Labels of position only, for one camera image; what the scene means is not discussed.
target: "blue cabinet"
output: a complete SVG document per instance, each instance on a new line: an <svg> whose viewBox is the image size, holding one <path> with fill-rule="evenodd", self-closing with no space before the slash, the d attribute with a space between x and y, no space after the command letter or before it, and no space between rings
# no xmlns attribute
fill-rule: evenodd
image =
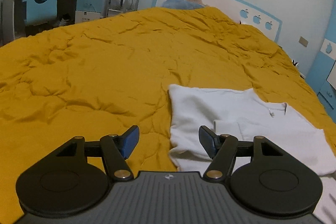
<svg viewBox="0 0 336 224"><path fill-rule="evenodd" d="M335 86L335 70L333 69L336 60L336 0L329 20L329 25L325 33L325 40L321 50L316 55L313 65L306 77L306 82L323 104L326 112L336 122L336 90L327 81Z"/></svg>

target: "round black disc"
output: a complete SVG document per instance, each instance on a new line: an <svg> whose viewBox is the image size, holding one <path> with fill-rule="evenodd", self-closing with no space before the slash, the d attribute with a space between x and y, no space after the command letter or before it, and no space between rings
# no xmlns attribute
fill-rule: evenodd
<svg viewBox="0 0 336 224"><path fill-rule="evenodd" d="M268 216L289 217L313 210L322 194L320 178L298 161L264 157L231 176L233 195L247 208Z"/></svg>
<svg viewBox="0 0 336 224"><path fill-rule="evenodd" d="M52 170L27 170L16 183L24 210L34 215L66 217L99 202L108 189L107 176L99 168L84 164L53 166Z"/></svg>

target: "wrinkled fabric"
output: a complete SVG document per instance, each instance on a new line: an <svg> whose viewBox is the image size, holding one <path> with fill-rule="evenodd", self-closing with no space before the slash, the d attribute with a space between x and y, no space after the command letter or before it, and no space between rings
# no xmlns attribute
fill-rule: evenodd
<svg viewBox="0 0 336 224"><path fill-rule="evenodd" d="M169 84L254 88L324 129L336 152L335 124L286 53L216 8L152 8L59 27L0 48L0 223L22 214L20 173L74 136L94 141L137 124L132 171L176 170Z"/></svg>

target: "white logo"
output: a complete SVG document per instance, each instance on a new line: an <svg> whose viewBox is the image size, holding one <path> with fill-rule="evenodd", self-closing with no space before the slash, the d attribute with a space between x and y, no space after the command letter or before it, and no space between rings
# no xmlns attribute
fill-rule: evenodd
<svg viewBox="0 0 336 224"><path fill-rule="evenodd" d="M174 178L174 176L171 175L171 174L165 175L165 179L167 179L167 180L171 180L173 178Z"/></svg>

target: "gray ribbed panel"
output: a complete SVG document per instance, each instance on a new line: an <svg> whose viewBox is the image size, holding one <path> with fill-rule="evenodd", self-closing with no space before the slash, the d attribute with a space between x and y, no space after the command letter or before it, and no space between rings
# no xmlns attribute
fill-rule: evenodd
<svg viewBox="0 0 336 224"><path fill-rule="evenodd" d="M293 220L266 219L239 207L221 184L198 173L141 172L117 183L107 198L85 213L46 220L26 215L17 224L321 224L313 215Z"/></svg>

